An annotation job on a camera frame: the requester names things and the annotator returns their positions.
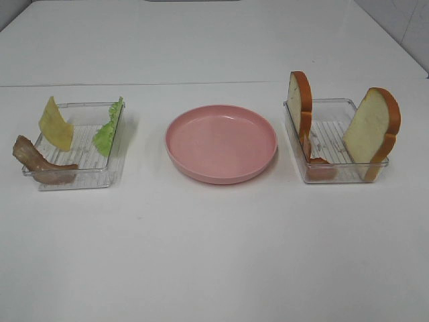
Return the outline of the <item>bacon strip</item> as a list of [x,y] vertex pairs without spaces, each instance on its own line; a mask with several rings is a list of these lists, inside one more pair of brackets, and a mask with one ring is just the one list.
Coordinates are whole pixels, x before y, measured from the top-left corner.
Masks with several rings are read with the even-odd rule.
[[43,184],[68,184],[74,181],[77,164],[57,165],[48,162],[25,136],[19,135],[13,145],[12,155],[29,171],[34,179]]
[[302,148],[306,159],[306,179],[309,181],[326,181],[335,178],[337,171],[327,160],[311,157],[312,147],[308,134],[304,135]]

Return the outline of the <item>bread slice with brown crust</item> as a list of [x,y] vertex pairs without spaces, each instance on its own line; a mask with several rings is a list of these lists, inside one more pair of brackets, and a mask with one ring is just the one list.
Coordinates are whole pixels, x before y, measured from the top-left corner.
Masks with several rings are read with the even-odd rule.
[[288,109],[307,161],[311,156],[312,92],[304,72],[290,73]]

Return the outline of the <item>green lettuce leaf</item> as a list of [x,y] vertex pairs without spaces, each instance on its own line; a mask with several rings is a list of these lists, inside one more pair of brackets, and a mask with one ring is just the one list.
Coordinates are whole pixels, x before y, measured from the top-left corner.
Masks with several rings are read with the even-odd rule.
[[109,107],[109,122],[104,124],[93,136],[95,148],[104,157],[108,157],[110,154],[122,107],[123,97],[119,97],[119,100]]

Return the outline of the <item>pink round plate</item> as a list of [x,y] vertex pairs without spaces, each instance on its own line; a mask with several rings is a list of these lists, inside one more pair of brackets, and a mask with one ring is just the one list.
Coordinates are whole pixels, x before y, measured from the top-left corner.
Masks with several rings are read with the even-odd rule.
[[261,174],[273,160],[278,139],[271,124],[234,105],[191,109],[171,122],[166,150],[183,174],[211,184],[236,184]]

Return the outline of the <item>right clear plastic tray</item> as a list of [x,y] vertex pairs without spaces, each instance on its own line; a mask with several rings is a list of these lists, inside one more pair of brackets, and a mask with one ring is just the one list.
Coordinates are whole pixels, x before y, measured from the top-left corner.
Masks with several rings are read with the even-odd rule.
[[[366,183],[361,180],[358,165],[349,156],[343,142],[343,135],[357,110],[352,100],[346,98],[315,99],[312,102],[312,125],[310,129],[311,157],[320,157],[327,160],[337,171],[334,179],[326,181],[309,181],[305,178],[305,155],[286,102],[284,102],[284,108],[287,133],[302,180],[305,183]],[[389,159],[386,158],[380,165],[381,169],[378,176],[389,165]]]

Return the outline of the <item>clear plastic tray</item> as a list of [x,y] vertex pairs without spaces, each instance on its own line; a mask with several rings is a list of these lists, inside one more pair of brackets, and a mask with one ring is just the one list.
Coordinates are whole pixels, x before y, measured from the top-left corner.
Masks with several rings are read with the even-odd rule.
[[76,170],[51,170],[33,172],[25,166],[21,171],[25,177],[34,179],[40,191],[64,191],[76,189],[97,189],[111,186],[121,176],[125,153],[122,151],[125,121],[122,105],[113,143],[108,156],[99,153],[93,143],[97,132],[107,124],[114,102],[61,103],[59,112],[63,119],[72,124],[74,133],[70,150],[64,152],[52,145],[43,134],[35,141],[35,148],[50,163],[57,165],[77,164]]
[[[311,157],[320,157],[327,160],[337,171],[334,179],[326,181],[309,181],[305,178],[305,155],[286,102],[284,102],[284,108],[287,133],[302,180],[305,183],[366,183],[361,180],[358,165],[349,156],[343,142],[343,135],[357,110],[352,100],[346,98],[315,99],[312,102],[312,125],[310,129]],[[380,165],[381,169],[378,176],[389,165],[389,159],[386,158]]]

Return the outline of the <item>left clear plastic tray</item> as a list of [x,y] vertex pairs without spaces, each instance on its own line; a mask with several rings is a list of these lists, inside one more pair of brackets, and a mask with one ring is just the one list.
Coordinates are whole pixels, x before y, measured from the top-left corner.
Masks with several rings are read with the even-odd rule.
[[40,191],[64,191],[76,189],[97,189],[111,186],[121,176],[125,153],[122,151],[125,121],[122,105],[113,143],[108,156],[99,153],[93,143],[97,132],[107,124],[114,102],[61,103],[59,112],[63,119],[72,124],[74,133],[70,150],[64,152],[52,145],[43,134],[35,141],[35,148],[50,163],[57,165],[77,164],[76,170],[51,170],[33,172],[25,166],[21,171],[25,177],[34,179]]

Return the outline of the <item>yellow cheese slice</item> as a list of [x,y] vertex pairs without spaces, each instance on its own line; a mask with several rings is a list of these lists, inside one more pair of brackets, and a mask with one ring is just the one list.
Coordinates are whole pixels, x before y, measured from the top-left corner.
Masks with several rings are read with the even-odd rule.
[[48,99],[38,124],[41,133],[53,146],[64,152],[71,149],[74,126],[63,119],[53,96]]

